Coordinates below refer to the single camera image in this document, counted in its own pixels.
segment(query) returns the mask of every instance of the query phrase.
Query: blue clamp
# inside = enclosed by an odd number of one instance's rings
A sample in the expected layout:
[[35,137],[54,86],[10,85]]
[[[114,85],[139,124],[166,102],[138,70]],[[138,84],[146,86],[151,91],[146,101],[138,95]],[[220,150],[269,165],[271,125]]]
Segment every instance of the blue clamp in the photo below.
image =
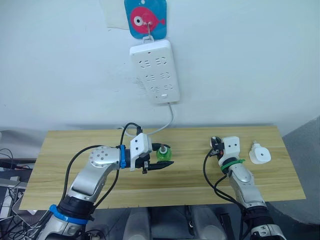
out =
[[120,145],[120,154],[121,154],[120,167],[122,169],[124,169],[127,166],[125,152],[126,152],[126,146]]
[[57,205],[52,204],[49,208],[50,212],[53,213],[53,215],[57,219],[61,219],[65,222],[72,223],[72,224],[79,224],[79,225],[86,225],[88,223],[87,219],[79,219],[74,217],[65,216],[62,213],[58,212]]

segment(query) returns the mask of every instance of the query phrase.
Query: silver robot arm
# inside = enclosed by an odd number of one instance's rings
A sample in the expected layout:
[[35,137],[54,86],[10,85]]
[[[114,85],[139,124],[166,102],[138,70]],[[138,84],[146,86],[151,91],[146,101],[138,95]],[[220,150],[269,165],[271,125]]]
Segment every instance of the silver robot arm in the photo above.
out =
[[52,205],[52,216],[44,229],[35,237],[37,240],[63,240],[77,238],[85,230],[88,220],[93,220],[97,201],[110,172],[123,168],[143,168],[142,173],[149,170],[165,168],[173,161],[162,161],[150,164],[149,153],[157,149],[159,143],[151,143],[151,139],[140,133],[130,141],[130,149],[124,145],[118,147],[99,146],[91,151],[85,167],[75,177],[65,198],[58,206]]
[[255,185],[254,175],[239,159],[240,139],[237,136],[225,137],[220,140],[213,137],[210,143],[212,155],[217,155],[219,166],[229,177],[236,200],[246,208],[244,221],[251,226],[252,240],[286,240],[280,227],[274,224],[267,205]]
[[58,206],[52,205],[50,217],[38,240],[78,237],[87,224],[108,174],[120,169],[121,150],[108,146],[95,148],[85,167],[75,177]]

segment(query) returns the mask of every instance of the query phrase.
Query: black cable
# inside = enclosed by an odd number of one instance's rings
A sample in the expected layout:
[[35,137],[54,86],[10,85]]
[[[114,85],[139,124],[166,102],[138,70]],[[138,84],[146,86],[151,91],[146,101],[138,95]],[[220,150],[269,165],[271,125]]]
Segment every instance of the black cable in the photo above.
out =
[[242,238],[243,233],[244,233],[244,214],[245,214],[245,213],[241,211],[239,239]]
[[7,150],[7,151],[10,153],[11,157],[8,156],[7,154],[4,154],[4,153],[0,153],[0,154],[1,154],[1,155],[5,155],[5,156],[7,156],[9,159],[11,159],[11,168],[12,168],[12,166],[13,166],[13,164],[14,164],[14,155],[12,154],[12,151],[11,151],[9,148],[1,148],[1,149],[0,149],[0,152],[3,151],[3,150]]
[[16,224],[16,225],[18,225],[18,223],[16,223],[16,221],[15,221],[15,219],[14,219],[14,218],[13,218],[13,223],[14,223],[14,224]]
[[129,122],[129,123],[127,123],[127,124],[124,126],[123,131],[122,131],[122,134],[121,134],[120,145],[122,145],[122,142],[123,142],[123,140],[124,140],[125,131],[126,131],[127,127],[129,127],[130,125],[136,126],[137,134],[138,134],[138,130],[141,131],[141,126],[139,126],[138,124],[136,124],[136,123],[134,123],[134,122]]
[[11,231],[11,232],[10,232],[10,234],[16,234],[16,233],[17,233],[17,231]]
[[[19,231],[11,231],[10,233],[9,233],[9,235],[10,234],[20,234],[20,235],[22,235],[23,233],[20,233],[21,231],[22,231],[23,229],[21,229],[21,230],[19,230]],[[9,239],[12,239],[12,240],[17,240],[16,238],[14,238],[14,236],[12,237],[12,236],[9,236],[8,235],[8,238]]]
[[15,188],[16,188],[16,186],[18,186],[20,183],[21,183],[21,181],[20,181],[20,182],[18,182],[16,185],[12,186],[12,187],[8,186],[8,189],[9,189],[9,190],[15,189]]
[[[121,134],[121,138],[120,138],[120,145],[122,145],[122,143],[123,143],[123,141],[124,141],[124,136],[125,136],[126,129],[127,129],[127,127],[130,126],[130,125],[136,126],[137,134],[138,134],[139,131],[141,131],[141,127],[140,127],[138,124],[136,124],[136,123],[134,123],[134,122],[129,122],[129,123],[127,123],[127,124],[124,126],[123,130],[122,130],[122,134]],[[91,211],[92,213],[93,213],[94,210],[102,203],[102,201],[105,200],[105,198],[108,196],[108,194],[111,192],[111,190],[115,187],[115,185],[116,185],[116,183],[117,183],[117,181],[118,181],[118,177],[119,177],[119,170],[116,171],[115,178],[114,178],[114,180],[113,180],[112,185],[111,185],[110,188],[108,189],[108,191],[107,191],[107,192],[100,198],[100,200],[93,206],[92,211]]]
[[[140,127],[138,124],[136,124],[136,123],[134,123],[134,122],[129,122],[129,123],[127,123],[127,124],[124,126],[123,131],[122,131],[122,134],[121,134],[120,145],[122,145],[122,143],[123,143],[125,131],[126,131],[126,129],[127,129],[127,127],[128,127],[129,125],[134,125],[134,126],[136,126],[136,128],[137,128],[137,133],[138,133],[138,131],[142,131],[142,130],[141,130],[141,127]],[[73,156],[73,158],[71,159],[71,161],[69,162],[69,164],[68,164],[68,166],[67,166],[67,168],[66,168],[65,177],[64,177],[63,192],[62,192],[62,196],[61,196],[61,199],[60,199],[60,203],[63,201],[63,199],[66,197],[66,194],[67,194],[69,173],[70,173],[70,169],[71,169],[71,166],[72,166],[73,162],[74,162],[74,161],[76,160],[76,158],[77,158],[80,154],[82,154],[83,152],[85,152],[85,151],[87,151],[87,150],[89,150],[89,149],[98,148],[98,147],[101,147],[101,146],[102,146],[102,145],[88,146],[88,147],[82,149],[82,150],[79,151],[76,155]],[[100,203],[101,203],[101,202],[107,197],[107,195],[111,192],[111,190],[114,188],[114,186],[116,185],[116,183],[117,183],[117,181],[118,181],[118,177],[119,177],[119,170],[116,171],[115,179],[114,179],[111,187],[110,187],[110,188],[108,189],[108,191],[100,198],[100,200],[97,202],[97,204],[93,206],[91,213],[94,212],[94,210],[100,205]],[[36,240],[36,239],[37,239],[37,237],[38,237],[38,235],[40,234],[41,230],[44,228],[45,223],[49,220],[49,218],[52,216],[53,213],[52,213],[51,211],[48,211],[46,214],[47,214],[47,216],[46,216],[46,217],[44,216],[44,217],[42,218],[43,221],[42,221],[40,227],[38,228],[38,230],[36,231],[36,233],[34,234],[34,236],[33,236],[33,238],[32,238],[33,240]]]
[[84,149],[82,149],[81,151],[79,151],[76,155],[73,156],[73,158],[71,159],[71,161],[69,162],[68,164],[68,167],[66,168],[66,172],[65,172],[65,177],[64,177],[64,186],[63,186],[63,193],[62,193],[62,196],[61,196],[61,200],[60,200],[60,203],[65,199],[66,197],[66,193],[67,193],[67,188],[68,188],[68,179],[69,179],[69,173],[70,173],[70,169],[71,169],[71,166],[72,164],[74,163],[74,161],[76,160],[76,158],[82,154],[83,152],[89,150],[89,149],[94,149],[94,148],[98,148],[102,145],[93,145],[93,146],[88,146]]
[[226,201],[228,201],[228,202],[231,202],[231,203],[233,203],[233,204],[236,204],[240,209],[245,209],[245,207],[244,207],[240,202],[238,202],[238,201],[235,200],[232,196],[226,194],[225,192],[223,192],[223,191],[221,191],[221,190],[219,190],[219,189],[217,188],[217,185],[218,185],[222,180],[224,180],[224,179],[227,177],[227,175],[224,175],[222,178],[220,178],[218,181],[216,181],[215,185],[213,185],[213,184],[210,182],[210,180],[208,179],[208,176],[207,176],[207,173],[206,173],[206,163],[207,163],[208,157],[210,156],[210,153],[212,152],[212,150],[213,150],[213,148],[207,153],[207,155],[205,156],[204,161],[203,161],[202,171],[203,171],[203,175],[204,175],[204,178],[205,178],[206,182],[210,185],[210,187],[213,188],[214,193],[215,193],[218,197],[220,197],[220,198],[222,198],[222,199],[224,199],[224,200],[226,200]]
[[27,235],[28,231],[26,231],[24,233],[25,229],[21,229],[17,232],[10,232],[9,235],[8,235],[8,238],[12,239],[12,240],[22,240],[24,239],[24,237]]
[[106,191],[106,193],[100,198],[100,200],[93,206],[93,209],[91,211],[92,213],[102,203],[102,201],[105,200],[105,198],[108,196],[108,194],[111,192],[111,190],[115,187],[115,185],[116,185],[116,183],[118,181],[118,177],[119,177],[119,170],[116,171],[115,178],[113,180],[112,185],[108,189],[108,191]]
[[87,234],[87,233],[90,233],[90,232],[93,232],[93,231],[101,233],[103,238],[104,238],[104,240],[107,240],[106,235],[104,234],[104,232],[99,230],[99,229],[92,229],[92,230],[86,231],[85,233]]
[[252,227],[252,222],[250,221],[248,224],[248,228],[245,231],[245,233],[242,235],[242,237],[239,240],[244,240],[246,238],[246,236],[250,233],[251,231],[251,227]]
[[14,202],[14,201],[15,201],[15,198],[14,198],[13,195],[14,195],[15,193],[12,193],[12,190],[11,190],[10,188],[8,188],[8,194],[9,194],[9,197],[11,198],[11,200]]
[[18,224],[14,225],[13,227],[11,227],[9,230],[7,228],[7,230],[5,231],[5,234],[2,236],[2,238],[4,239],[6,235],[8,235],[13,229],[15,229],[18,225],[20,225],[22,223],[22,220],[20,222],[18,222]]
[[10,228],[10,225],[12,224],[13,220],[14,220],[15,216],[13,216],[10,220],[10,223],[8,224],[8,227],[6,228],[5,232],[8,232],[8,229]]
[[[71,169],[71,166],[72,164],[74,163],[74,161],[76,160],[76,158],[82,154],[83,152],[89,150],[89,149],[94,149],[94,148],[98,148],[102,145],[93,145],[93,146],[88,146],[82,150],[80,150],[76,155],[73,156],[73,158],[70,160],[67,168],[66,168],[66,172],[65,172],[65,177],[64,177],[64,185],[63,185],[63,192],[62,192],[62,196],[61,196],[61,199],[60,199],[60,202],[61,203],[65,197],[66,197],[66,194],[67,194],[67,188],[68,188],[68,180],[69,180],[69,173],[70,173],[70,169]],[[45,226],[45,223],[51,218],[52,216],[52,212],[51,211],[47,211],[45,213],[45,215],[43,216],[42,220],[41,220],[41,224],[39,225],[40,227],[38,228],[38,230],[36,231],[36,233],[34,234],[33,236],[33,240],[37,239],[38,235],[40,234],[41,230],[44,228]]]
[[203,168],[202,168],[202,170],[203,170],[204,178],[205,178],[206,182],[210,185],[210,187],[213,188],[214,193],[215,193],[218,197],[220,197],[220,198],[222,198],[222,199],[224,199],[224,200],[226,200],[226,201],[229,201],[229,202],[231,202],[231,203],[234,203],[234,204],[236,204],[236,205],[240,208],[240,211],[241,211],[241,221],[240,221],[239,240],[244,240],[244,239],[246,238],[246,236],[248,235],[248,233],[250,232],[250,230],[251,230],[251,222],[250,222],[249,225],[248,225],[247,231],[243,234],[244,214],[245,214],[245,212],[247,211],[247,209],[246,209],[246,207],[243,206],[240,202],[238,202],[237,200],[235,200],[232,196],[226,194],[225,192],[223,192],[223,191],[221,191],[221,190],[219,190],[219,189],[217,188],[218,184],[227,177],[226,174],[225,174],[223,177],[221,177],[218,181],[216,181],[214,185],[213,185],[213,184],[210,182],[210,180],[208,179],[208,176],[207,176],[207,173],[206,173],[206,163],[207,163],[208,157],[210,156],[210,153],[211,153],[212,151],[213,151],[213,148],[207,153],[207,155],[205,156],[204,161],[203,161]]
[[52,216],[52,212],[51,211],[47,211],[44,216],[42,217],[42,219],[40,220],[41,224],[39,225],[39,228],[35,231],[35,234],[32,237],[32,240],[36,240],[37,237],[39,236],[41,230],[45,227],[46,223],[49,221],[49,219]]

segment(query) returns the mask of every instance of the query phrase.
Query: small green bottle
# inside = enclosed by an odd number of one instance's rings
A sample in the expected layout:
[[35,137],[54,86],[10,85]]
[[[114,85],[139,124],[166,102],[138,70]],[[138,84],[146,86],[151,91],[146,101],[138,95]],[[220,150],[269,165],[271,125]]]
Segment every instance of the small green bottle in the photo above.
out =
[[170,161],[172,157],[171,148],[161,144],[161,147],[156,151],[158,161]]

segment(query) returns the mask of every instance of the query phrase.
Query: power outlet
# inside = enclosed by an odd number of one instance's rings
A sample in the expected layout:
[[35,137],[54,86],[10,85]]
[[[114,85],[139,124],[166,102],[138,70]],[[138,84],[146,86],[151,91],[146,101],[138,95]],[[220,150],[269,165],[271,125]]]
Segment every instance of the power outlet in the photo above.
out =
[[180,100],[174,56],[168,40],[133,46],[130,48],[130,57],[153,103]]

